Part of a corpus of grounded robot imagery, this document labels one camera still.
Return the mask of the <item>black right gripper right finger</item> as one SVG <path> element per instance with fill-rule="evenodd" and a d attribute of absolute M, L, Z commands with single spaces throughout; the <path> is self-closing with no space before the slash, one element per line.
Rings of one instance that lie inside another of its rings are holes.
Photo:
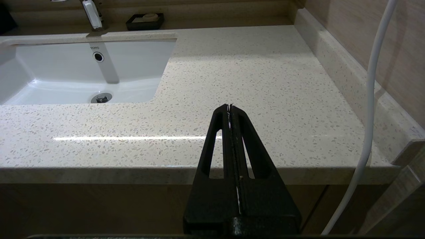
<path fill-rule="evenodd" d="M 299 233 L 301 215 L 248 115 L 232 106 L 238 233 Z"/>

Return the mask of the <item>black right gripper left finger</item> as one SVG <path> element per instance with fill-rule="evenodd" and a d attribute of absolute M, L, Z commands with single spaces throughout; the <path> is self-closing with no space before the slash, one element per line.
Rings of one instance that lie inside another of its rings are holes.
<path fill-rule="evenodd" d="M 222 131 L 223 178 L 210 178 L 217 132 Z M 239 215 L 235 157 L 229 127 L 229 106 L 214 110 L 184 213 L 185 233 L 224 233 Z"/>

